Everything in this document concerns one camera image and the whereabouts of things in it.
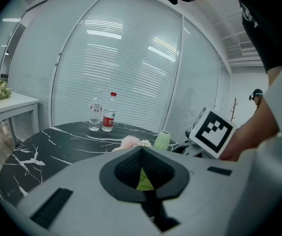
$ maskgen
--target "clear plastic bottle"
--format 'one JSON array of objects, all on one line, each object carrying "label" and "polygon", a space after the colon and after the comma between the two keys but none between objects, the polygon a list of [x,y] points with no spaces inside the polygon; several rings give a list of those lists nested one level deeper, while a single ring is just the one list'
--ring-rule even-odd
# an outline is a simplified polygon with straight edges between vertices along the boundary
[{"label": "clear plastic bottle", "polygon": [[113,119],[116,112],[116,96],[115,92],[111,92],[111,97],[107,100],[104,107],[104,118],[102,123],[102,130],[111,132],[113,129]]},{"label": "clear plastic bottle", "polygon": [[90,120],[88,123],[88,128],[92,131],[97,131],[100,129],[101,124],[101,112],[102,112],[102,90],[98,90],[94,99],[92,100],[90,108]]}]

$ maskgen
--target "white marble veining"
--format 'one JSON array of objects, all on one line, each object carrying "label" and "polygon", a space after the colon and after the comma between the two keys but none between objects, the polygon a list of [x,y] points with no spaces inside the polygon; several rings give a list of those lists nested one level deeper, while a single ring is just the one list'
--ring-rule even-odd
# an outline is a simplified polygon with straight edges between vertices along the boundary
[{"label": "white marble veining", "polygon": [[87,152],[87,153],[97,153],[97,154],[106,154],[107,152],[93,152],[93,151],[88,151],[88,150],[83,150],[83,149],[73,149],[73,150],[77,150],[77,151],[83,151],[83,152]]},{"label": "white marble veining", "polygon": [[53,145],[56,145],[53,141],[51,141],[51,136],[50,136],[50,135],[48,135],[48,134],[45,133],[44,131],[42,131],[42,133],[44,133],[45,135],[47,135],[49,142],[51,142]]},{"label": "white marble veining", "polygon": [[72,164],[72,163],[69,163],[69,162],[67,162],[67,161],[65,161],[65,160],[61,160],[61,159],[59,159],[59,158],[53,157],[52,155],[51,155],[51,157],[54,158],[54,159],[56,159],[56,160],[58,160],[58,161],[64,162],[64,163],[66,163],[66,164]]},{"label": "white marble veining", "polygon": [[19,190],[22,192],[23,196],[26,197],[28,195],[28,193],[19,185],[19,182],[17,181],[17,179],[15,178],[15,176],[13,176],[14,180],[17,182]]},{"label": "white marble veining", "polygon": [[101,145],[101,147],[106,147],[106,146],[109,146],[109,145],[114,145],[114,144],[121,144],[121,143],[110,143],[110,144],[106,144],[106,145]]},{"label": "white marble veining", "polygon": [[15,158],[15,160],[19,163],[19,164],[12,164],[12,163],[5,163],[6,165],[21,165],[24,169],[25,169],[25,174],[24,176],[26,175],[30,175],[31,177],[33,177],[34,179],[36,179],[39,183],[42,183],[43,181],[43,177],[41,175],[41,180],[39,180],[37,177],[35,177],[31,172],[30,170],[27,168],[26,164],[36,164],[36,165],[39,165],[39,166],[45,166],[45,163],[43,161],[39,161],[37,160],[37,157],[38,157],[38,146],[35,147],[35,154],[34,154],[34,157],[31,158],[30,160],[25,160],[25,161],[21,161],[20,159],[18,159],[17,156],[15,156],[14,154],[12,154],[12,156]]},{"label": "white marble veining", "polygon": [[42,172],[43,172],[43,170],[42,170],[42,166],[41,166],[41,169],[39,170],[38,168],[35,168],[34,166],[32,166],[34,169],[36,169],[37,171],[39,171],[40,172],[40,175],[41,175],[41,183],[43,182],[43,175],[42,175]]},{"label": "white marble veining", "polygon": [[125,128],[125,127],[116,127],[116,128],[129,129],[129,128]]},{"label": "white marble veining", "polygon": [[79,139],[86,139],[86,140],[91,140],[91,141],[98,141],[98,142],[102,142],[102,143],[111,143],[111,144],[114,144],[112,143],[113,141],[122,141],[122,139],[113,139],[113,138],[97,138],[97,137],[92,137],[92,136],[88,136],[86,134],[81,134],[80,135],[84,135],[86,137],[82,137],[82,136],[76,136],[76,135],[73,135],[69,132],[66,132],[60,128],[57,128],[57,127],[51,127],[50,129],[53,129],[55,131],[59,131],[59,132],[63,132],[63,133],[66,133],[66,134],[69,134],[71,136],[73,136],[74,138],[79,138]]},{"label": "white marble veining", "polygon": [[22,148],[24,147],[24,145],[21,145],[19,147],[17,147],[14,151],[21,151],[21,152],[24,152],[24,153],[33,153],[33,151],[29,151],[27,148]]},{"label": "white marble veining", "polygon": [[174,149],[175,145],[178,145],[178,143],[170,144],[169,146],[171,146],[171,149]]},{"label": "white marble veining", "polygon": [[12,190],[12,191],[8,191],[8,192],[7,192],[7,196],[10,197],[11,193],[14,192],[14,191],[15,191],[15,189]]}]

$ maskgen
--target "hand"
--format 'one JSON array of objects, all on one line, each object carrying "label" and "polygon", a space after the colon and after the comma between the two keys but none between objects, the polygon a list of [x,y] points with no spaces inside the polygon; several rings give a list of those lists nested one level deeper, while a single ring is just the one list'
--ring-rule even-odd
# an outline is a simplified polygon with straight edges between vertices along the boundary
[{"label": "hand", "polygon": [[229,143],[227,144],[219,159],[237,162],[240,154],[245,149],[247,149],[248,144],[244,141],[244,138],[246,137],[247,134],[245,134],[242,126],[233,134],[232,138],[230,139]]}]

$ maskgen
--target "white desk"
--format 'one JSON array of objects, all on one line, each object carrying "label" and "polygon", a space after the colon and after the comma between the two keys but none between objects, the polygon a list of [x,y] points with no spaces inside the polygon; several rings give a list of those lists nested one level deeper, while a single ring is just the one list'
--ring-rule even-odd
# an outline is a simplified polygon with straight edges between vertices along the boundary
[{"label": "white desk", "polygon": [[31,111],[34,134],[39,132],[37,104],[40,100],[12,92],[8,99],[0,101],[0,121]]}]

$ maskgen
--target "round table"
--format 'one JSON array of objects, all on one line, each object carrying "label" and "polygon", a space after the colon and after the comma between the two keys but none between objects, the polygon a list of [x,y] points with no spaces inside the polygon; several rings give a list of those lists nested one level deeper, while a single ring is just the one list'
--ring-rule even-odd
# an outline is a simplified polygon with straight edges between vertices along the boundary
[{"label": "round table", "polygon": [[[115,123],[111,132],[91,131],[85,121],[45,129],[24,141],[8,157],[0,171],[0,196],[16,206],[34,187],[66,166],[109,153],[128,135],[149,140],[152,145],[158,136],[123,123]],[[176,145],[171,141],[169,150]]]}]

